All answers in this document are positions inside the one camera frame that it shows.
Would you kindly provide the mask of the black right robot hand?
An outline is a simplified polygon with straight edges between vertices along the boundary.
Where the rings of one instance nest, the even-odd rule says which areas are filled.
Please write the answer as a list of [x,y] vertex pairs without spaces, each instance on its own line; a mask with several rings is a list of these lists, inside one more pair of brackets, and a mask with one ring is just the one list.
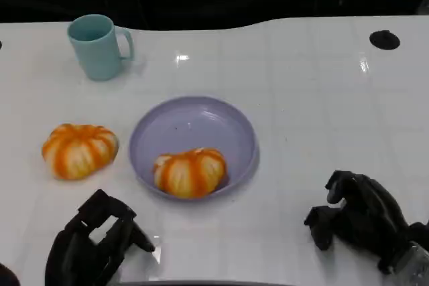
[[329,204],[314,206],[304,220],[315,245],[326,251],[334,237],[379,257],[377,268],[391,272],[395,253],[407,245],[408,223],[396,199],[375,179],[351,171],[336,170],[325,188]]

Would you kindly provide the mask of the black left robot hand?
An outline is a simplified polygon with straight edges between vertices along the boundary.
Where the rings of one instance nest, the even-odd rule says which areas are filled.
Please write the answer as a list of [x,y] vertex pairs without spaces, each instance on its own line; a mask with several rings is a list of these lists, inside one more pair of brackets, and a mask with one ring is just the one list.
[[45,284],[107,285],[129,247],[153,253],[156,247],[135,217],[127,204],[98,189],[54,239]]

